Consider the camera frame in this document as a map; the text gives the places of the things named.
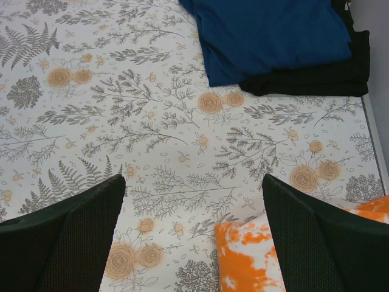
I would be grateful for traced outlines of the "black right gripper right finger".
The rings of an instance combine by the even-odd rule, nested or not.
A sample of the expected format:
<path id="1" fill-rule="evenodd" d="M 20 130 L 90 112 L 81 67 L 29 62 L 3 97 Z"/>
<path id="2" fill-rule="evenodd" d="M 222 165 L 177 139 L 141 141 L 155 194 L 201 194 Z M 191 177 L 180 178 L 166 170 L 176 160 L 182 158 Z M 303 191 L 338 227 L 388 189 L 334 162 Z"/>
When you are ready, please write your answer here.
<path id="1" fill-rule="evenodd" d="M 287 291 L 388 291 L 388 223 L 266 174 L 264 206 Z"/>

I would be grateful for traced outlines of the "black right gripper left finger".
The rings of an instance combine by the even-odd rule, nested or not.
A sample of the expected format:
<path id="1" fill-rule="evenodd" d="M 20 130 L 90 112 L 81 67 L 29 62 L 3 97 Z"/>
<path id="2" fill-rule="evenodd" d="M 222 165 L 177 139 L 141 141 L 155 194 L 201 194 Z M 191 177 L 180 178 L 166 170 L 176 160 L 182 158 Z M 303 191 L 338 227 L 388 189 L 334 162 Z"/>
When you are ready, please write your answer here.
<path id="1" fill-rule="evenodd" d="M 98 291 L 125 194 L 115 175 L 1 223 L 1 291 Z"/>

